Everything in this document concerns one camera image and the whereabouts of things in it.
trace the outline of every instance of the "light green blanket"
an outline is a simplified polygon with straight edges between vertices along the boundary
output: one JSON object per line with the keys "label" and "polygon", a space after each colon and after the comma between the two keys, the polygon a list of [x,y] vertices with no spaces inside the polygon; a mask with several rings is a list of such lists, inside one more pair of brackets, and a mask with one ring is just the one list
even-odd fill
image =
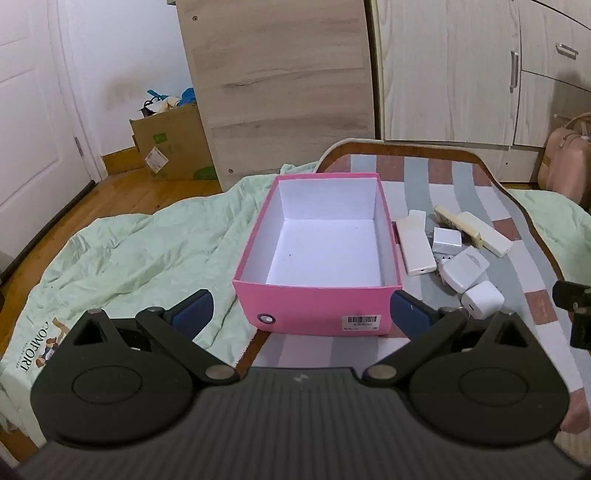
{"label": "light green blanket", "polygon": [[591,285],[591,216],[556,192],[510,190],[531,216],[564,279]]}
{"label": "light green blanket", "polygon": [[[312,172],[315,165],[285,165],[281,172]],[[135,317],[206,288],[213,319],[194,341],[235,365],[255,328],[235,301],[231,279],[274,177],[247,177],[226,193],[182,200],[153,215],[101,218],[70,238],[31,290],[0,362],[0,413],[36,445],[44,443],[29,401],[37,364],[60,341],[60,322],[71,328],[88,309]]]}

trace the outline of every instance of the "baseboard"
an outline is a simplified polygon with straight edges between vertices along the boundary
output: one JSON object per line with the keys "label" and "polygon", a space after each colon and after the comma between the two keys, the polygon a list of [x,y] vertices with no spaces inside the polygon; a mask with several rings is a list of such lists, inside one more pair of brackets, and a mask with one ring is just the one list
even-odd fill
{"label": "baseboard", "polygon": [[33,237],[33,239],[27,244],[27,246],[20,252],[17,257],[10,263],[9,266],[6,267],[6,270],[0,272],[0,284],[6,283],[6,281],[10,278],[10,276],[14,273],[17,267],[22,263],[25,257],[31,253],[31,250],[35,248],[35,246],[41,241],[41,239],[49,233],[49,230],[53,228],[53,226],[59,222],[65,214],[67,214],[70,210],[72,210],[75,205],[81,201],[94,187],[96,183],[94,180],[88,182],[86,187],[82,189],[82,191],[76,195],[71,202],[69,202],[64,208],[62,208],[54,218],[49,220],[49,222],[44,226],[38,234]]}
{"label": "baseboard", "polygon": [[103,155],[102,158],[109,175],[117,175],[118,173],[145,167],[144,159],[136,147],[109,153]]}

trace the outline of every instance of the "drawer handle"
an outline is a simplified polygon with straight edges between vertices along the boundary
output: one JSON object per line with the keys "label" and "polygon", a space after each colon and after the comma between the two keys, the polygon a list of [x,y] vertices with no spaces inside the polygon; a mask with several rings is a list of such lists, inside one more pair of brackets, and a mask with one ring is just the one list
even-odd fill
{"label": "drawer handle", "polygon": [[579,54],[578,50],[575,50],[572,47],[569,47],[568,45],[565,45],[564,43],[557,43],[556,44],[556,49],[560,52],[560,50],[566,50],[569,53],[572,53],[575,57]]}
{"label": "drawer handle", "polygon": [[515,50],[511,50],[511,83],[510,88],[516,88],[519,74],[519,54]]}

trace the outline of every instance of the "open shoe box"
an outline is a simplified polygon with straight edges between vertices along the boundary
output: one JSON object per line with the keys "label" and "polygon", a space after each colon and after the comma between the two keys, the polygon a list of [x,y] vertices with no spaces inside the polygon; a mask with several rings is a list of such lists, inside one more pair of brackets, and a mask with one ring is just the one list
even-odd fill
{"label": "open shoe box", "polygon": [[377,174],[277,176],[234,289],[261,330],[384,335],[390,297],[402,288],[394,242]]}

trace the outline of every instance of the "blue gripper pad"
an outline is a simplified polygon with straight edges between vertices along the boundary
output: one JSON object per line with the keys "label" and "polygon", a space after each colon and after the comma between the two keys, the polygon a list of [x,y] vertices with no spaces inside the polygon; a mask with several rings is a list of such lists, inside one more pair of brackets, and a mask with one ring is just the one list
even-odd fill
{"label": "blue gripper pad", "polygon": [[404,290],[397,290],[392,294],[390,316],[402,333],[411,340],[439,319],[435,310]]}
{"label": "blue gripper pad", "polygon": [[209,290],[199,290],[170,310],[164,320],[193,340],[213,317],[213,296]]}

